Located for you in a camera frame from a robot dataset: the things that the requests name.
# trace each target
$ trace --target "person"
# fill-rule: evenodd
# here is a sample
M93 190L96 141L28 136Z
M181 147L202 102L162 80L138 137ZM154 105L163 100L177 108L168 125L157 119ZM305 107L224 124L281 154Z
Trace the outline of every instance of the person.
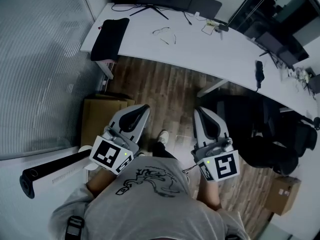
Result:
M81 210L84 227L74 239L249 239L239 213L222 209L217 182L201 176L191 197L188 176L165 150L168 139L163 130L152 156L136 157L118 176L101 169L77 188L50 218L52 239L67 239L69 218Z

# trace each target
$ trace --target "white marker cube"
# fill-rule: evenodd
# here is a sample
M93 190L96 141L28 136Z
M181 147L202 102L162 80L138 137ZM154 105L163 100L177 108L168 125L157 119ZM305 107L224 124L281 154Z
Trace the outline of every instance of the white marker cube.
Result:
M89 158L118 175L134 159L134 155L129 149L97 136Z
M197 165L209 182L219 182L240 174L239 153L237 150L205 157Z

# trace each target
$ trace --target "sleeve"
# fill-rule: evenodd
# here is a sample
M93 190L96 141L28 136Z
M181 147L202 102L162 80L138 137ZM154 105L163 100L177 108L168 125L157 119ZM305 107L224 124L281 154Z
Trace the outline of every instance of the sleeve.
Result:
M236 235L241 240L250 240L250 237L246 233L244 224L241 220L240 213L237 211L226 211L219 209L216 211L222 218L223 222L227 226L227 236Z
M85 184L78 187L68 197L63 205L53 211L48 225L51 239L64 240L66 236L68 219L73 215L84 217L85 210L93 199L94 196L87 189Z

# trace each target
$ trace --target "black pants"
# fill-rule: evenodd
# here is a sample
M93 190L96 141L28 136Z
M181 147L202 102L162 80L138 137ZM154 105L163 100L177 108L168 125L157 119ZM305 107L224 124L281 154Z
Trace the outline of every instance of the black pants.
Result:
M152 147L152 156L157 158L174 158L176 159L172 154L170 154L168 151L166 151L165 145L163 145L161 142L157 142Z

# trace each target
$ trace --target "small box on desk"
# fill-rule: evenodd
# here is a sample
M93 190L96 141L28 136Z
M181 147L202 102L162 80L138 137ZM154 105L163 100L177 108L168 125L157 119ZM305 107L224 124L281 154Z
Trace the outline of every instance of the small box on desk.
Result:
M83 104L81 146L93 146L97 136L104 133L104 128L116 112L134 105L132 99L113 95L94 94L87 97Z
M264 207L280 216L290 211L298 194L300 184L301 181L297 178L275 178Z

